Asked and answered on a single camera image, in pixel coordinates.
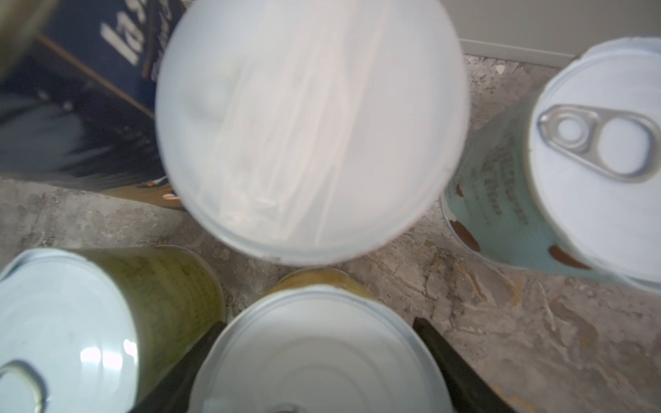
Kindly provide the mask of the teal can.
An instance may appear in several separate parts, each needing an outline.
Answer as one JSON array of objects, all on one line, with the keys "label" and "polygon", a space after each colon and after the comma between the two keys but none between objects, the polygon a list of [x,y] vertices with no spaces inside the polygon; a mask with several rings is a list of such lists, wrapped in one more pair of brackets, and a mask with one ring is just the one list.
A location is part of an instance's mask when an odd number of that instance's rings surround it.
[{"label": "teal can", "polygon": [[659,292],[659,38],[588,49],[472,133],[441,206],[489,262]]}]

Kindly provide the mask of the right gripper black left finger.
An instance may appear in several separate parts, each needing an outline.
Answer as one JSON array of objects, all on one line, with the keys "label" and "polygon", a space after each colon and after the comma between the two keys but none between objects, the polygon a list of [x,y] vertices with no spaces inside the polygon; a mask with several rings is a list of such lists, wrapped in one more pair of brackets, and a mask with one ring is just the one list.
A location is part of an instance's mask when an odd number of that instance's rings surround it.
[{"label": "right gripper black left finger", "polygon": [[224,322],[214,324],[199,342],[167,373],[165,378],[137,404],[131,413],[187,412],[191,389],[202,363],[223,330]]}]

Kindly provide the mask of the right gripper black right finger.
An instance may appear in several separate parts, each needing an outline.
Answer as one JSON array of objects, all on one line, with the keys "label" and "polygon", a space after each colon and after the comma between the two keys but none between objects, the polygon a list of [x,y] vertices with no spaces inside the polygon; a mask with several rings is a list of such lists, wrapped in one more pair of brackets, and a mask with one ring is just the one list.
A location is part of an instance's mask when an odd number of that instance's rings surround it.
[{"label": "right gripper black right finger", "polygon": [[415,318],[412,328],[439,366],[458,412],[516,412],[480,378],[429,320]]}]

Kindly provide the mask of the green can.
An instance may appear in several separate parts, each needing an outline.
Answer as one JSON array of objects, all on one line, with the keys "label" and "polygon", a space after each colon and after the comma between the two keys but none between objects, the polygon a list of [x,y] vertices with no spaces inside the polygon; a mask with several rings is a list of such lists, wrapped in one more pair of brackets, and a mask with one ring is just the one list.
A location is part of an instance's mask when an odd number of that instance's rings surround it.
[{"label": "green can", "polygon": [[1,409],[128,412],[224,319],[184,248],[24,251],[1,273]]}]

